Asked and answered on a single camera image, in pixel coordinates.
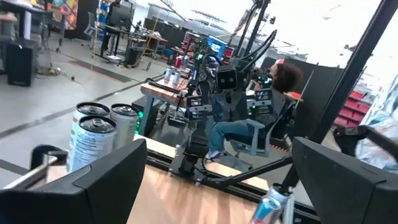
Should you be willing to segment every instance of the brown hair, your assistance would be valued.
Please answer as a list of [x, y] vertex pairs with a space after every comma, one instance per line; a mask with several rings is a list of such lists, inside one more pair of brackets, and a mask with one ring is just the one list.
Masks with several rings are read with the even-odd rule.
[[273, 81], [273, 87], [281, 92], [287, 93], [294, 89], [303, 77], [301, 69], [289, 63], [277, 64], [278, 71], [276, 79]]

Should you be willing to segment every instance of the white can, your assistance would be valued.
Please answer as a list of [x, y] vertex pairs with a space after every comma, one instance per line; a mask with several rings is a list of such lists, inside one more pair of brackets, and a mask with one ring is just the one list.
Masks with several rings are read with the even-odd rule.
[[98, 115], [109, 117], [110, 109], [100, 103], [84, 102], [76, 105], [75, 113], [72, 118], [72, 130], [70, 133], [69, 147], [72, 150], [75, 144], [76, 130], [79, 127], [79, 120], [85, 116]]
[[111, 106], [111, 119], [117, 126], [113, 149], [120, 149], [134, 139], [139, 125], [139, 110], [131, 105], [117, 103]]
[[76, 141], [68, 156], [68, 173], [75, 172], [113, 149], [116, 122], [102, 116], [85, 116], [78, 122]]

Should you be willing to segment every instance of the black monitor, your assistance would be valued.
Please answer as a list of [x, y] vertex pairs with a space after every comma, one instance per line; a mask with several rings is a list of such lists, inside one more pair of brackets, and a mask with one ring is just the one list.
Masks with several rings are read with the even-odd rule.
[[130, 30], [131, 19], [133, 15], [134, 15], [134, 10], [129, 7], [126, 6], [113, 7], [110, 23], [116, 27], [124, 27], [127, 30]]

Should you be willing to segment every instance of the robot camera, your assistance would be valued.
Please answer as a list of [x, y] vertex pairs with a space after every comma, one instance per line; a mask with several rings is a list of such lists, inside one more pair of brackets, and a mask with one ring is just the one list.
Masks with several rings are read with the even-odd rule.
[[238, 87], [236, 70], [218, 70], [215, 77], [218, 90], [234, 90]]

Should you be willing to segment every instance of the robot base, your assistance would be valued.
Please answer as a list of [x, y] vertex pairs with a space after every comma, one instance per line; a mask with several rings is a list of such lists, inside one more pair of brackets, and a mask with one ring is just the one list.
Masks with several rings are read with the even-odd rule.
[[203, 174], [195, 168], [196, 164], [200, 162], [200, 158], [194, 154], [184, 153], [183, 147], [178, 148], [175, 157], [169, 168], [169, 175], [175, 174], [195, 182], [199, 185], [203, 180]]

